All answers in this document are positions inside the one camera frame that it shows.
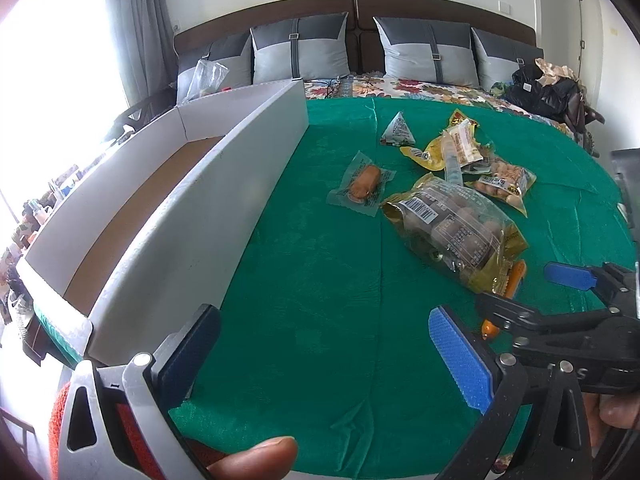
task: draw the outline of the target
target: gray pillow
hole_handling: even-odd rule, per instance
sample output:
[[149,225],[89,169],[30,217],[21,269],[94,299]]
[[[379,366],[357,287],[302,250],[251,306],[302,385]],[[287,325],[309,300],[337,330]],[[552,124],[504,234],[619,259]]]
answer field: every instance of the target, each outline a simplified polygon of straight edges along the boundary
[[468,23],[373,18],[391,77],[439,84],[478,86]]
[[254,83],[349,75],[344,29],[347,13],[307,16],[252,27]]
[[511,83],[511,74],[524,64],[535,63],[544,57],[541,48],[521,41],[510,40],[472,27],[480,86],[489,91],[495,83]]
[[251,84],[251,38],[249,31],[246,31],[220,38],[178,56],[178,102],[187,95],[199,59],[218,61],[229,69],[221,88]]

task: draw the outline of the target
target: yellow snack bag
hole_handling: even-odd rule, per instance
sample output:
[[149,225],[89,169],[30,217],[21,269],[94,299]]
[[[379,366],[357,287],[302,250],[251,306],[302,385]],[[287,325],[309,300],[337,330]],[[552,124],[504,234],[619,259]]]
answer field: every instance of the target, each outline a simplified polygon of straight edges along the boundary
[[[477,160],[482,160],[482,154],[478,150],[480,144],[476,141],[476,125],[478,123],[469,118],[458,120],[460,114],[462,112],[454,113],[449,118],[449,123],[451,124],[452,118],[455,117],[455,124],[449,126],[445,131],[451,134],[460,166],[466,166]],[[442,135],[433,139],[423,151],[404,146],[400,148],[400,152],[427,170],[444,170]]]

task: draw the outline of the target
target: curtain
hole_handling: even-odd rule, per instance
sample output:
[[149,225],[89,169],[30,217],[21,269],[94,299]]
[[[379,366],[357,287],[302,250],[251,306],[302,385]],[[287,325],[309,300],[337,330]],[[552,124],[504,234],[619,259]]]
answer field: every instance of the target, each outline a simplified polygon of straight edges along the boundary
[[177,78],[165,0],[105,0],[118,69],[129,105]]

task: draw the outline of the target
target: blue gripper pad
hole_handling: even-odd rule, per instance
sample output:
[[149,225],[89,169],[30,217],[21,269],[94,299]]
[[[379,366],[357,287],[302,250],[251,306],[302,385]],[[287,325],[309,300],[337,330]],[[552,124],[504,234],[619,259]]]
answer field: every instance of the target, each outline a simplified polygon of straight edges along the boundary
[[545,279],[558,285],[570,286],[578,290],[589,290],[596,286],[596,277],[589,269],[549,262],[543,270]]
[[434,308],[429,314],[429,336],[465,402],[484,415],[494,397],[491,374],[442,307]]

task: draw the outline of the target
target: white cardboard box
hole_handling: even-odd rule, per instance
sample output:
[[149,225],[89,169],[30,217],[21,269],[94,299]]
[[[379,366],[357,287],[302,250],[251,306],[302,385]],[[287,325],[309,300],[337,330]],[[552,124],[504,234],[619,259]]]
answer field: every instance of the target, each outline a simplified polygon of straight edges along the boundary
[[[18,263],[50,328],[79,356],[118,365],[155,350],[201,303],[220,307],[307,126],[303,83],[294,80],[197,99],[132,136],[66,197]],[[181,147],[219,136],[148,218],[88,316],[80,314],[62,296],[105,227]]]

